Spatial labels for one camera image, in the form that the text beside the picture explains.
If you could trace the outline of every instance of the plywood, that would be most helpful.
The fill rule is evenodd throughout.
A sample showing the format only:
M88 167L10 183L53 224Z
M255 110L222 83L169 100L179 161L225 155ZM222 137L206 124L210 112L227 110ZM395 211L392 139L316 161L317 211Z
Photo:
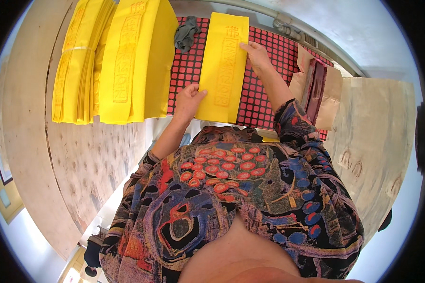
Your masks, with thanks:
M53 83L76 2L35 0L11 51L1 111L19 194L65 260L145 152L144 123L51 122Z
M19 195L38 229L65 260L81 233L53 174L44 106L53 45L73 5L65 0L33 2L9 56L2 112L9 167Z
M414 140L411 83L344 78L340 109L324 146L365 230L377 232L400 190Z
M51 121L52 92L68 24L60 29L47 77L47 140L60 192L83 234L145 153L145 123L89 125Z
M3 87L5 84L6 68L8 67L9 55L5 56L0 66L0 155L5 171L9 171L8 156L6 154L5 139L3 137L2 107L3 107Z

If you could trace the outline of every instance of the red polka dot mat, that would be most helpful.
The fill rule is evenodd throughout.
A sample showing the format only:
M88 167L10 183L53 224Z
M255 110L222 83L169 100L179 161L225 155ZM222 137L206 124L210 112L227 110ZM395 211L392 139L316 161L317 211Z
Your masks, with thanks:
M186 17L178 17L179 24L183 24ZM176 49L172 66L170 93L167 114L173 115L176 107L176 94L191 83L198 83L202 69L203 54L206 37L208 36L209 19L197 18L197 25L201 32L195 35L194 44L189 52L181 54ZM297 66L298 44L285 37L273 34L269 31L249 27L249 41L255 41L264 46L272 65L285 80L287 85L291 82L294 72L299 72ZM324 63L334 66L329 60L319 54L306 50ZM252 71L250 65L246 65L244 82L242 84L241 102L235 124L253 128L273 130L274 113L268 100L263 84ZM320 139L325 140L327 131L319 130Z

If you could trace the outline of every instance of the yellow paper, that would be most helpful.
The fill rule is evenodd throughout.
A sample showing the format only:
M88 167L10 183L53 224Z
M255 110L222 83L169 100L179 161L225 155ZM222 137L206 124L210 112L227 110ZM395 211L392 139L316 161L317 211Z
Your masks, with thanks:
M100 121L127 123L132 98L137 43L147 0L119 2L110 25L99 85Z
M112 0L80 0L71 18L58 64L52 121L92 122L94 50L112 9Z
M137 47L136 61L141 67L134 73L133 115L128 122L167 115L177 27L178 20L168 0L148 1Z
M106 48L107 36L109 34L110 25L112 24L113 16L117 8L117 4L113 5L112 12L106 22L104 30L102 31L99 43L95 51L95 64L93 68L93 86L91 88L91 96L93 99L93 115L99 115L99 79L101 77L102 60L104 58L104 49Z
M167 113L178 21L168 0L121 0L99 84L100 121L143 122Z
M197 119L236 122L247 60L239 43L247 44L248 39L248 17L211 14L200 74L200 90L208 90L208 95L200 103Z

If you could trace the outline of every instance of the brown paper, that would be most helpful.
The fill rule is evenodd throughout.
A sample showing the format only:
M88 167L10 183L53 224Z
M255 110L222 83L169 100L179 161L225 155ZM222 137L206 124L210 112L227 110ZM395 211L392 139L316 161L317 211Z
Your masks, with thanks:
M307 71L309 69L310 60L313 58L314 56L312 54L301 45L298 45L297 64L299 72L293 73L293 78L289 83L289 89L298 101L302 101L307 81ZM339 70L331 66L327 66L327 68L323 99L321 100L321 106L318 110L315 127L317 127L317 129L329 131L332 129L332 123L339 109L343 79Z
M335 115L339 110L342 95L342 73L334 67L327 66L326 82L324 84L323 99L318 110L315 127L317 129L332 130Z

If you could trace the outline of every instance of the colorful floral shirt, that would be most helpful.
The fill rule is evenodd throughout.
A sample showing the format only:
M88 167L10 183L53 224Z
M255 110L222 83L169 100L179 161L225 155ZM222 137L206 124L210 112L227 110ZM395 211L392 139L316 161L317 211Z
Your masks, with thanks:
M163 160L149 152L101 248L109 282L176 282L237 211L302 277L345 278L363 244L356 207L298 101L276 112L275 130L279 143L251 128L206 127Z

